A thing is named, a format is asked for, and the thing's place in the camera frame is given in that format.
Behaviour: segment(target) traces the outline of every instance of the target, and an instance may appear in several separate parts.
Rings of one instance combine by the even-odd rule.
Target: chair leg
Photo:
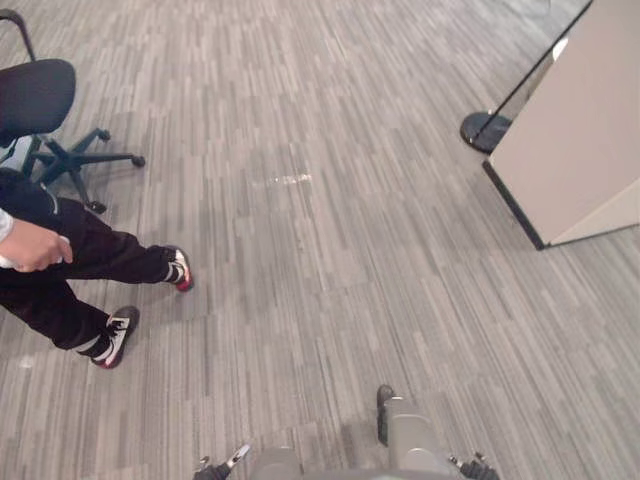
[[[83,153],[82,155],[74,155],[73,162],[76,165],[88,165],[116,160],[133,160],[134,158],[136,156],[132,153]]]
[[[102,130],[100,130],[99,128],[93,129],[91,133],[89,133],[86,137],[84,137],[82,140],[77,142],[73,147],[71,147],[70,152],[73,152],[73,153],[84,152],[87,148],[89,148],[89,145],[91,145],[91,142],[93,142],[93,140],[97,136],[99,136],[101,133],[102,133]]]
[[[31,155],[29,155],[29,159],[40,160],[46,166],[51,165],[56,161],[57,158],[58,157],[56,157],[53,153],[47,152],[33,152]]]
[[[38,185],[41,183],[49,185],[66,171],[68,171],[67,166],[62,163],[61,160],[56,159],[56,161],[49,165],[44,172],[40,174],[40,176],[35,180],[35,183]]]
[[[76,186],[83,203],[85,205],[89,205],[91,201],[89,200],[89,195],[87,194],[84,182],[82,181],[82,178],[80,178],[80,174],[75,170],[69,170],[69,175],[71,175],[71,180],[73,180],[73,184]]]

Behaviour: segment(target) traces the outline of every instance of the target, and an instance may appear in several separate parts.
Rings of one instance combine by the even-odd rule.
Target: black and white sneaker
[[[167,282],[173,283],[180,292],[191,290],[193,288],[193,277],[191,276],[191,266],[189,265],[187,254],[173,245],[167,245],[165,248],[170,252]]]
[[[119,308],[107,321],[107,349],[91,358],[101,368],[115,368],[122,360],[124,347],[140,320],[140,311],[136,307]]]

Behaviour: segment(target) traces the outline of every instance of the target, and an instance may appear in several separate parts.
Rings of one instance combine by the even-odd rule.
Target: beige panel
[[[639,12],[594,2],[492,156],[545,243],[640,177]]]
[[[593,212],[551,244],[577,240],[589,235],[608,232],[620,226],[640,221],[640,180],[636,180],[605,205]]]

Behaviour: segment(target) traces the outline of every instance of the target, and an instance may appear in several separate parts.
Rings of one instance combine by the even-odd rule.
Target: shoe lace
[[[111,323],[106,326],[107,335],[109,335],[110,337],[115,337],[118,332],[126,330],[126,328],[123,326],[123,323],[124,322],[122,320],[111,320]]]

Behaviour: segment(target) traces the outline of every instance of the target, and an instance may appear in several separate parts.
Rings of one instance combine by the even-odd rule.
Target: black round base
[[[491,118],[487,112],[475,112],[467,115],[460,125],[460,135],[472,148],[482,152],[491,153],[498,146],[504,134],[511,126],[511,120],[502,115],[496,115],[491,123],[485,127],[477,138],[474,138],[482,126]]]

